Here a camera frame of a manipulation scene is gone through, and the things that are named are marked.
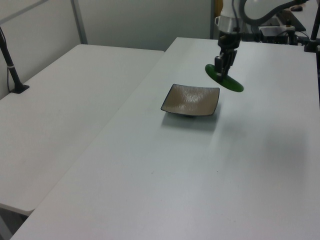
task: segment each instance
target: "white tabletop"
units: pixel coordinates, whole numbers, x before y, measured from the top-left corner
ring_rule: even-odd
[[[0,207],[29,215],[164,53],[78,45],[0,101]]]
[[[172,84],[219,87],[219,51],[177,38],[12,239],[318,239],[315,54],[242,42],[244,92],[221,88],[211,117],[161,111]]]

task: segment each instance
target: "cable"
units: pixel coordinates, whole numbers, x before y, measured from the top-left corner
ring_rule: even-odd
[[[6,86],[8,88],[8,92],[11,93],[10,88],[9,88],[9,68],[6,68]]]
[[[240,28],[239,28],[239,20],[238,20],[237,12],[235,9],[235,0],[232,0],[232,10],[234,13],[235,23],[236,23],[236,36],[239,37]]]
[[[293,0],[288,3],[282,4],[280,6],[277,6],[276,8],[272,9],[269,13],[267,13],[266,15],[264,15],[261,18],[252,19],[252,18],[248,17],[247,14],[245,13],[245,5],[246,5],[247,0],[240,0],[239,13],[240,13],[241,18],[243,19],[243,21],[246,24],[260,26],[261,24],[265,23],[270,18],[272,18],[273,15],[277,14],[279,11],[281,11],[283,9],[288,9],[288,8],[290,8],[294,5],[300,4],[300,3],[301,4],[305,3],[307,1],[308,0]]]
[[[293,32],[292,30],[285,30],[285,31],[282,31],[280,32],[277,36],[275,36],[275,38],[279,37],[281,34],[284,34],[284,33],[289,33],[289,32]]]
[[[253,34],[254,39],[256,40],[257,43],[260,43],[259,38],[258,38],[257,35],[254,33],[253,26],[252,26],[252,25],[250,25],[250,26],[251,26],[251,33]]]
[[[310,39],[310,37],[309,37],[306,33],[304,33],[303,31],[295,31],[295,32],[302,33],[302,34],[305,35],[308,39]]]
[[[5,34],[4,34],[4,32],[2,31],[2,28],[1,28],[1,27],[0,27],[0,33],[1,33],[2,37],[3,37],[4,43],[7,44],[7,40],[6,40]]]
[[[4,40],[4,43],[7,44],[7,40],[6,40],[5,34],[2,31],[1,27],[0,27],[0,33],[1,33],[1,36],[2,36],[2,38]],[[6,86],[8,88],[8,92],[11,93],[10,88],[9,88],[9,68],[8,68],[8,66],[6,67]]]

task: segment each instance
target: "black stand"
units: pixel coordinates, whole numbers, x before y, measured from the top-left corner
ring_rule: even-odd
[[[9,68],[10,74],[14,81],[14,89],[11,93],[20,94],[29,88],[27,85],[23,85],[19,79],[14,63],[12,62],[10,53],[7,48],[7,42],[5,36],[3,35],[2,29],[0,28],[0,48],[4,56],[7,67]]]
[[[316,16],[315,16],[315,20],[314,20],[314,25],[313,25],[310,41],[307,43],[307,45],[304,46],[305,52],[308,52],[308,53],[316,53],[317,52],[317,46],[319,45],[319,42],[317,42],[319,25],[320,25],[320,5],[318,5],[318,10],[316,11]]]

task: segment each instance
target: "white wall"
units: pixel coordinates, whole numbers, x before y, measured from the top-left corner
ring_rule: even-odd
[[[211,0],[78,0],[89,44],[165,51],[210,38]]]
[[[1,28],[23,83],[80,43],[70,0],[46,1]],[[6,67],[0,54],[0,99],[8,94]]]

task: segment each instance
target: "green disc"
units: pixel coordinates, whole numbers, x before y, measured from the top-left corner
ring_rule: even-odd
[[[232,77],[228,75],[224,77],[221,82],[217,81],[217,72],[215,70],[214,65],[207,64],[205,66],[205,71],[210,76],[210,78],[215,80],[218,84],[225,87],[226,89],[229,89],[231,91],[238,92],[238,93],[243,92],[244,87],[239,82],[237,82],[236,80],[234,80]]]

